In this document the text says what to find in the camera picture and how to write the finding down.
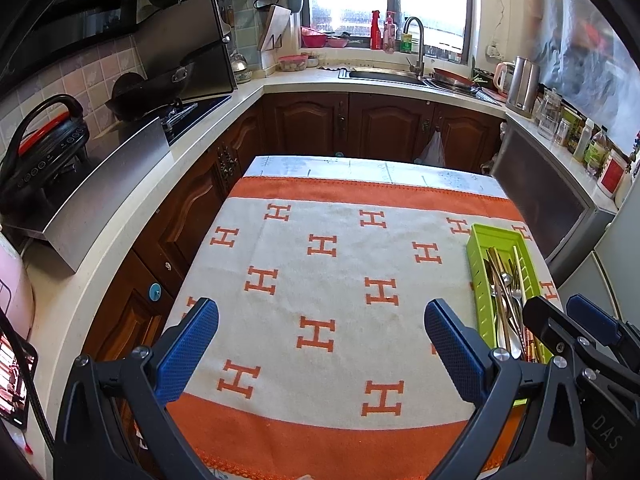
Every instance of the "plastic bag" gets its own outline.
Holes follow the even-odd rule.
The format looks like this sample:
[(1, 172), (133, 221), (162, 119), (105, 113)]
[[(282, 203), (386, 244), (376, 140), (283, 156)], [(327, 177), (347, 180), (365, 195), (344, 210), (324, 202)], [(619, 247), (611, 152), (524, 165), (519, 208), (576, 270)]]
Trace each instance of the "plastic bag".
[(422, 151), (416, 163), (424, 166), (434, 166), (436, 168), (445, 167), (444, 146), (442, 145), (442, 134), (439, 128), (436, 128), (433, 137), (431, 137), (427, 147)]

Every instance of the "red spray bottle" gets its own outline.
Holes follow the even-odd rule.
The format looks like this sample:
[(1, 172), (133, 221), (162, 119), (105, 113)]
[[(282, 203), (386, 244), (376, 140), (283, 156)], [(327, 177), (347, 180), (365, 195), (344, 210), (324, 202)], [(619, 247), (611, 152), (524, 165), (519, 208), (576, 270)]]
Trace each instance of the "red spray bottle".
[(380, 27), (378, 26), (378, 20), (380, 19), (380, 11), (373, 11), (373, 18), (371, 20), (371, 49), (382, 49), (382, 35), (380, 34)]

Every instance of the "kettle handle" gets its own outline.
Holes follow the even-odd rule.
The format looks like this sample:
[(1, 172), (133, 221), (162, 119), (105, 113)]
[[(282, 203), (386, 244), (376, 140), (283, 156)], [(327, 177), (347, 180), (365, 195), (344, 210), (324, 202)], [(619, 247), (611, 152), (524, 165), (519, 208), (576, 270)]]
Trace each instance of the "kettle handle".
[(45, 99), (38, 106), (36, 106), (27, 116), (22, 120), (18, 128), (16, 129), (14, 136), (9, 141), (9, 146), (6, 149), (6, 155), (2, 162), (2, 168), (0, 168), (0, 187), (4, 186), (7, 180), (14, 174), (15, 167), (18, 163), (18, 150), (20, 149), (20, 142), (22, 136), (31, 121), (33, 121), (40, 113), (54, 104), (63, 104), (69, 110), (69, 117), (73, 119), (81, 119), (84, 110), (82, 105), (73, 97), (68, 94), (53, 95), (49, 99)]
[(495, 67), (494, 86), (498, 89), (498, 92), (504, 92), (504, 82), (506, 78), (503, 78), (502, 82), (500, 82), (500, 78), (503, 73), (507, 72), (508, 65), (509, 63), (502, 62), (498, 63), (498, 66)]

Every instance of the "kitchen sink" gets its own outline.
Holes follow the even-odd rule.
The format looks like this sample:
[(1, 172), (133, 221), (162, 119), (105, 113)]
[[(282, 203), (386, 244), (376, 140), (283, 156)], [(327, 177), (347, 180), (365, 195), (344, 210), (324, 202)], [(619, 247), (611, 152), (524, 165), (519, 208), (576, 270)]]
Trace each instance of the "kitchen sink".
[(405, 83), (418, 86), (425, 86), (427, 84), (410, 72), (396, 72), (396, 70), (386, 70), (384, 68), (343, 68), (340, 70), (338, 78), (369, 79), (373, 81)]

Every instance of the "stainless steel kettle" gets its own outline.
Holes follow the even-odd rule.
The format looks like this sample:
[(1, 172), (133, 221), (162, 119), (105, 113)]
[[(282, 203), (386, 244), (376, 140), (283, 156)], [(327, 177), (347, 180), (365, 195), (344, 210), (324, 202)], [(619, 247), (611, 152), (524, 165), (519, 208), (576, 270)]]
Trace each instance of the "stainless steel kettle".
[(507, 108), (527, 119), (532, 118), (539, 84), (540, 66), (529, 59), (518, 56), (507, 97)]

